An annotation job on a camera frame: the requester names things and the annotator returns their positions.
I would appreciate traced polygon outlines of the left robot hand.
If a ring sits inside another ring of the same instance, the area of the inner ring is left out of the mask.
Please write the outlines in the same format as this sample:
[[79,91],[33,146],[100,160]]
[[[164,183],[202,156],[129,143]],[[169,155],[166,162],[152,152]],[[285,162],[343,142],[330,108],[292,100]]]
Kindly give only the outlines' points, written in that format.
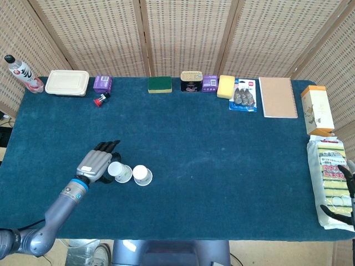
[[109,184],[114,177],[105,177],[108,166],[113,161],[121,162],[121,155],[113,152],[120,140],[100,142],[83,158],[76,170],[75,178],[89,186],[91,183],[101,182]]

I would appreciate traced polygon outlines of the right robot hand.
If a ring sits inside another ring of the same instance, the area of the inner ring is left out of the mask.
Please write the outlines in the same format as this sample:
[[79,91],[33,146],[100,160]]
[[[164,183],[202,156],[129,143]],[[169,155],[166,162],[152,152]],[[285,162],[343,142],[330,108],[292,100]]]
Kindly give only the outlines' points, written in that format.
[[338,169],[343,173],[346,179],[347,188],[351,198],[351,216],[349,217],[342,214],[334,213],[323,204],[320,205],[320,208],[327,216],[354,227],[354,172],[351,172],[350,170],[341,165],[338,165]]

